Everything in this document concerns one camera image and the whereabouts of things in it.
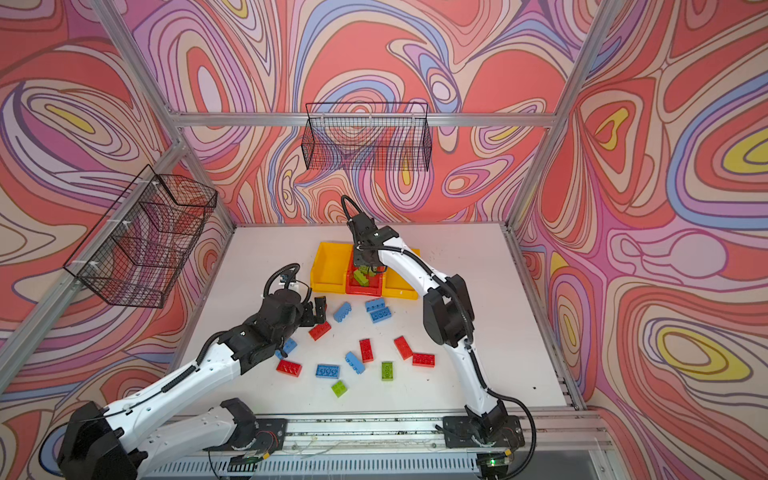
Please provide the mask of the green lego small bottom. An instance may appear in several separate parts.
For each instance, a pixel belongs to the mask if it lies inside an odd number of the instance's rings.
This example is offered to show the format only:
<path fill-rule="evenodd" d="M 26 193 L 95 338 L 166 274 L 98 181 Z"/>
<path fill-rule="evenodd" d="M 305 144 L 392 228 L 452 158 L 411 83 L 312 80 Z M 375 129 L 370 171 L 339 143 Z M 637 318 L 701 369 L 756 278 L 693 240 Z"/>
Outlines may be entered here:
<path fill-rule="evenodd" d="M 335 382 L 331 389 L 337 398 L 342 397 L 348 391 L 346 384 L 342 380 Z"/>

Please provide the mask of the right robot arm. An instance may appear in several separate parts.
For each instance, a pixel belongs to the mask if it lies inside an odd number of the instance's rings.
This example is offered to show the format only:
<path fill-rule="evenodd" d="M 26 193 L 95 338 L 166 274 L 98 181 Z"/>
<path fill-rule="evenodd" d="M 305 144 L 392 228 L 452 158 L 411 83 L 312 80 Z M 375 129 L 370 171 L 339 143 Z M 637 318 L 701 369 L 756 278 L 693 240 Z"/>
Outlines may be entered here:
<path fill-rule="evenodd" d="M 378 227 L 364 213 L 346 216 L 357 266 L 396 272 L 422 299 L 423 325 L 445 348 L 466 400 L 470 437 L 479 445 L 495 441 L 508 419 L 504 402 L 488 391 L 474 348 L 474 311 L 466 282 L 434 269 L 389 226 Z"/>

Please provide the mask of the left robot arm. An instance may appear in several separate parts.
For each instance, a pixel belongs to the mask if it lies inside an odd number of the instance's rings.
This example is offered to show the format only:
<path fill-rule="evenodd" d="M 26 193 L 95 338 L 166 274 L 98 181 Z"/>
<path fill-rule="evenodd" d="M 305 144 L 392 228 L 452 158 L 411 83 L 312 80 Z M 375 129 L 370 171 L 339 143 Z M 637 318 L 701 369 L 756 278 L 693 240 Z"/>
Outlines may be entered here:
<path fill-rule="evenodd" d="M 291 289 L 267 295 L 242 324 L 213 334 L 198 356 L 143 390 L 105 407 L 89 401 L 67 423 L 57 465 L 67 479 L 140 479 L 202 450 L 244 451 L 260 437 L 251 409 L 232 398 L 186 420 L 195 400 L 285 351 L 299 328 L 325 325 L 325 298 Z"/>

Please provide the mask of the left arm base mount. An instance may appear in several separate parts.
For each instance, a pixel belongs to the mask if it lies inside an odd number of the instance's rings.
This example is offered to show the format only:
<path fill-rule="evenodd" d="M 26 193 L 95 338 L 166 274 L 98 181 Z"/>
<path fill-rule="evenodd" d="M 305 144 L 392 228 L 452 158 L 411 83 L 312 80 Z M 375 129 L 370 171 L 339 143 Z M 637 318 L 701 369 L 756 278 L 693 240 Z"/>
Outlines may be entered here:
<path fill-rule="evenodd" d="M 248 426 L 237 426 L 224 444 L 205 448 L 214 478 L 255 474 L 262 463 L 283 449 L 287 426 L 285 418 L 257 418 Z"/>

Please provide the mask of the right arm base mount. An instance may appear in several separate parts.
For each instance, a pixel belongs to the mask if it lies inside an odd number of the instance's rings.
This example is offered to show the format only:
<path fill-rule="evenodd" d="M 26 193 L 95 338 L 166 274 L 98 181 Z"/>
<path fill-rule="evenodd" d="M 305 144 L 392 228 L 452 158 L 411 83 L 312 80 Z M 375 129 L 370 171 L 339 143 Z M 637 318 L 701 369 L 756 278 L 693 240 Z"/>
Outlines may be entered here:
<path fill-rule="evenodd" d="M 448 448 L 503 448 L 515 451 L 526 445 L 518 416 L 507 416 L 497 426 L 481 426 L 468 416 L 445 416 L 437 430 Z"/>

